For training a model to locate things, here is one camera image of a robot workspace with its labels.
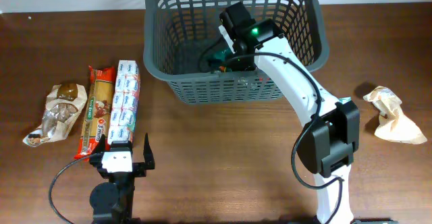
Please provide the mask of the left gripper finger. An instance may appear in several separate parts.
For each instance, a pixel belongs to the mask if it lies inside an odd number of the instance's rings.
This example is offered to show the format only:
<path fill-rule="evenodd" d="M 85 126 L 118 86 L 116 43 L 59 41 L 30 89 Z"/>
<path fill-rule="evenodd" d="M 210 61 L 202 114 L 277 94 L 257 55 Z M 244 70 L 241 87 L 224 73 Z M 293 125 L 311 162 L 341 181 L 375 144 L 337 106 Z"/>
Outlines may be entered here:
<path fill-rule="evenodd" d="M 99 138 L 99 142 L 93 149 L 92 154 L 105 152 L 105 145 L 106 145 L 106 136 L 102 134 L 101 137 Z"/>
<path fill-rule="evenodd" d="M 153 152 L 150 146 L 149 142 L 149 135 L 146 133 L 144 137 L 144 148 L 143 148 L 143 157 L 144 157 L 144 163 L 145 167 L 147 169 L 154 169 L 155 168 L 155 159 L 153 156 Z"/>

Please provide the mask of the red spaghetti pasta pack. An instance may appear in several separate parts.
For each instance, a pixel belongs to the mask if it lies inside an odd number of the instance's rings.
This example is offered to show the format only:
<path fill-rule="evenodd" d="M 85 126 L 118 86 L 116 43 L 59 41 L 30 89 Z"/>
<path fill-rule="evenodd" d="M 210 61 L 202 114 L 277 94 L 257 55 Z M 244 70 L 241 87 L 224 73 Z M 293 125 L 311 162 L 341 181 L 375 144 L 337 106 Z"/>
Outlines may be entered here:
<path fill-rule="evenodd" d="M 115 68 L 95 69 L 90 66 L 89 70 L 90 89 L 75 159 L 90 155 L 100 142 L 101 136 L 107 136 L 110 126 Z"/>

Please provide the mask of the green Nescafe coffee bag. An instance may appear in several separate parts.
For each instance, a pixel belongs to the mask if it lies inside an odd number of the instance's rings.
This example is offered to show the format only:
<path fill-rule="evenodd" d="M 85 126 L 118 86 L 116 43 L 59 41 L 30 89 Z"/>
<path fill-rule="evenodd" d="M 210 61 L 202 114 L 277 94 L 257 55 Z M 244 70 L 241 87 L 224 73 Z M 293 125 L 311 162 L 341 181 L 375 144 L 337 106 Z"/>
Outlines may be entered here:
<path fill-rule="evenodd" d="M 233 56 L 234 54 L 230 49 L 224 49 L 209 55 L 206 60 L 210 72 L 232 72 L 232 68 L 224 65 L 224 62 Z"/>

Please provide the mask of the white tissue multipack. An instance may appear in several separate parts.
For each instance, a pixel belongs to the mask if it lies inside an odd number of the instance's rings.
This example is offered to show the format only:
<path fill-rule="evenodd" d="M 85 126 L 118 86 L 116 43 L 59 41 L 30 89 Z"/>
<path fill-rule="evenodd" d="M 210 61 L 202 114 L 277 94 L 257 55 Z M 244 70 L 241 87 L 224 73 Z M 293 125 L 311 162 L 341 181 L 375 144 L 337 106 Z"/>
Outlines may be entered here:
<path fill-rule="evenodd" d="M 108 145 L 114 141 L 133 141 L 140 93 L 140 72 L 136 61 L 119 61 L 114 89 Z"/>

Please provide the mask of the beige brown cookie bag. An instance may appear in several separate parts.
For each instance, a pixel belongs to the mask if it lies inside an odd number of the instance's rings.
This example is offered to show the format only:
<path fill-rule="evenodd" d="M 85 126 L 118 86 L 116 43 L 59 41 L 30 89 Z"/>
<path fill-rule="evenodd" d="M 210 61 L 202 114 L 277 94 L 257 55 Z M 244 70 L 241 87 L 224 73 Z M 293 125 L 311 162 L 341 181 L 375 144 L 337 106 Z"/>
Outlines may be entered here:
<path fill-rule="evenodd" d="M 83 85 L 54 85 L 47 95 L 41 124 L 23 139 L 23 143 L 37 147 L 44 143 L 65 140 L 86 102 L 87 93 Z"/>

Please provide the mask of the grey plastic shopping basket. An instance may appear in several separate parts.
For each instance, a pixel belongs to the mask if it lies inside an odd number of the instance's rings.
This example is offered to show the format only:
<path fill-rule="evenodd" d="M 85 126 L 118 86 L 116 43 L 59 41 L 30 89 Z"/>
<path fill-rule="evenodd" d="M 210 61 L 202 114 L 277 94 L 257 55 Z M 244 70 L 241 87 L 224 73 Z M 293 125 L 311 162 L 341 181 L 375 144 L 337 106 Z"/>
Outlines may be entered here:
<path fill-rule="evenodd" d="M 319 0 L 145 0 L 144 65 L 190 105 L 263 101 L 282 96 L 262 71 L 221 72 L 207 59 L 224 50 L 220 13 L 243 3 L 258 20 L 272 19 L 310 72 L 323 67 L 329 44 Z"/>

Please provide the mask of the beige paper bag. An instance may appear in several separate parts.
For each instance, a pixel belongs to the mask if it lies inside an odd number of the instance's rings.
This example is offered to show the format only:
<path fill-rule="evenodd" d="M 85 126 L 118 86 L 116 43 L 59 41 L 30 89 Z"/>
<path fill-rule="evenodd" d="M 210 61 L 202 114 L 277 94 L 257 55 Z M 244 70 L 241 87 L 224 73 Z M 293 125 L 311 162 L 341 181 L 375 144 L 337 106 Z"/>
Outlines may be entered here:
<path fill-rule="evenodd" d="M 379 110 L 379 125 L 374 135 L 382 140 L 404 144 L 423 144 L 427 138 L 421 129 L 405 115 L 402 100 L 389 88 L 378 86 L 363 99 Z"/>

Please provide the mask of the light teal snack packet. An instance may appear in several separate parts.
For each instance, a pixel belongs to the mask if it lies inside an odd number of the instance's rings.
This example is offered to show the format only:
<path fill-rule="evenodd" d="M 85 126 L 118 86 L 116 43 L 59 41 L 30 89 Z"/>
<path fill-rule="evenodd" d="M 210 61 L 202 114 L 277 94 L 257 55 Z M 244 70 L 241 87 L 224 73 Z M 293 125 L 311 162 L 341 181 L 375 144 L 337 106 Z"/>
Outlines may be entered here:
<path fill-rule="evenodd" d="M 349 102 L 349 101 L 351 101 L 352 99 L 350 98 L 350 97 L 343 97 L 343 98 L 340 98 L 339 99 L 339 101 L 342 103 L 342 104 L 345 104 L 345 103 L 347 103 L 347 102 Z"/>

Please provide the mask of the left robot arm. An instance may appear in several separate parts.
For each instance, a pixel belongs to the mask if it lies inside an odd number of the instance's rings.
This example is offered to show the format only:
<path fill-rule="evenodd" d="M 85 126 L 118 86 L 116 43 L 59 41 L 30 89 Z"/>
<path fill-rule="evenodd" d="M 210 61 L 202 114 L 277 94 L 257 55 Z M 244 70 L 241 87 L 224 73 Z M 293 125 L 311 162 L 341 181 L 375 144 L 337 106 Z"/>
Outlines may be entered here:
<path fill-rule="evenodd" d="M 135 179 L 146 177 L 155 168 L 155 159 L 149 137 L 144 138 L 143 162 L 132 160 L 132 143 L 129 140 L 114 141 L 106 149 L 106 137 L 101 136 L 90 155 L 89 163 L 106 182 L 94 187 L 89 203 L 93 209 L 93 223 L 141 223 L 132 216 Z"/>

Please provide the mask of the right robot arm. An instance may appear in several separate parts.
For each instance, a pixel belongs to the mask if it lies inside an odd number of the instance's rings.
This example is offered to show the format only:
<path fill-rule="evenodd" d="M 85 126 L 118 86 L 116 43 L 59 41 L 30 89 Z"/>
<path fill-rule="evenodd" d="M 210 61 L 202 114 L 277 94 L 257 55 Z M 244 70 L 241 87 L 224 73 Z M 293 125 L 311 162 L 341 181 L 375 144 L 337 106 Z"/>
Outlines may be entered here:
<path fill-rule="evenodd" d="M 234 52 L 224 65 L 266 73 L 303 127 L 290 163 L 295 178 L 317 193 L 315 223 L 353 223 L 348 180 L 359 148 L 358 107 L 341 102 L 313 78 L 273 20 L 256 21 L 241 2 L 226 7 L 219 18 L 219 31 Z"/>

